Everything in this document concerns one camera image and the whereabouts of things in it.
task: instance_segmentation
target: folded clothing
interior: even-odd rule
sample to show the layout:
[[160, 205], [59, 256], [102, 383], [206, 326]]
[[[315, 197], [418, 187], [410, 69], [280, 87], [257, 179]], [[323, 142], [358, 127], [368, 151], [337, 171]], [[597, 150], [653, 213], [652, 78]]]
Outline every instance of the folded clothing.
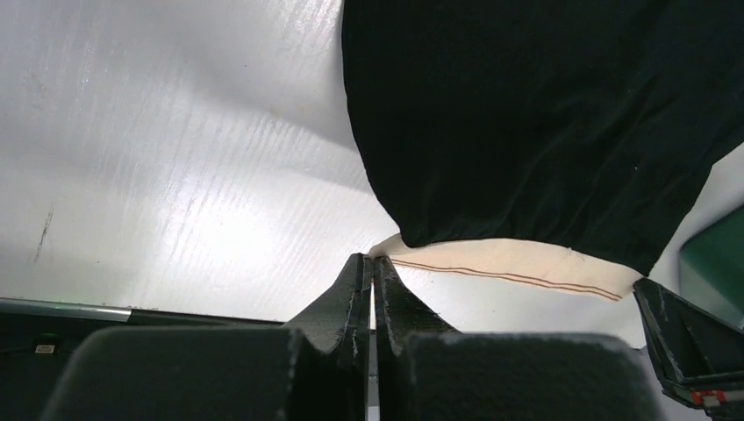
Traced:
[[372, 189], [414, 251], [525, 240], [647, 275], [744, 139], [741, 22], [733, 0], [346, 0]]

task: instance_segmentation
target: green object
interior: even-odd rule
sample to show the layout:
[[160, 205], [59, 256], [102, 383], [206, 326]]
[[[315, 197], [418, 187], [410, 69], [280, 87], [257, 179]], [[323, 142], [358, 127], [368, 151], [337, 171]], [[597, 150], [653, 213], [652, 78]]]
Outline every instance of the green object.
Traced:
[[744, 320], [744, 206], [690, 239], [680, 251], [682, 297], [725, 321]]

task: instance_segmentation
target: scratch mark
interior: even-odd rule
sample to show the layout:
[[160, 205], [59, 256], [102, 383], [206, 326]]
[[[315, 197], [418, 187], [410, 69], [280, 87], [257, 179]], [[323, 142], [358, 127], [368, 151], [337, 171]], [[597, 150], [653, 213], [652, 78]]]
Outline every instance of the scratch mark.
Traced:
[[54, 216], [54, 206], [52, 205], [52, 207], [49, 208], [49, 214], [46, 215], [46, 222], [44, 223], [44, 231], [41, 232], [41, 239], [39, 240], [39, 245], [36, 246], [36, 257], [33, 258], [34, 264], [36, 264], [36, 262], [39, 261], [39, 256], [41, 256], [41, 247], [44, 246], [44, 239], [47, 237], [47, 232], [49, 231], [49, 225], [52, 224], [53, 216]]

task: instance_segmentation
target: small sticker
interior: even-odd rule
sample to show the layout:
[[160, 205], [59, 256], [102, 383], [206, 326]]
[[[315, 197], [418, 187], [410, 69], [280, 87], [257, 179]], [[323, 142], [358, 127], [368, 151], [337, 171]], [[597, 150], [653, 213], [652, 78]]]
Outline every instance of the small sticker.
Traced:
[[54, 353], [54, 345], [36, 345], [36, 353]]

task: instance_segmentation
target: metal strip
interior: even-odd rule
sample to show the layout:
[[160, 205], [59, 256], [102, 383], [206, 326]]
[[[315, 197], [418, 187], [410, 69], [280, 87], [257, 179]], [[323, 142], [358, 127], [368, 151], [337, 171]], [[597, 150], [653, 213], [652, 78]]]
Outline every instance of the metal strip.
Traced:
[[47, 301], [0, 298], [0, 313], [25, 314], [52, 318], [87, 318], [110, 322], [126, 322], [132, 314], [130, 309], [102, 307], [97, 305], [51, 303]]

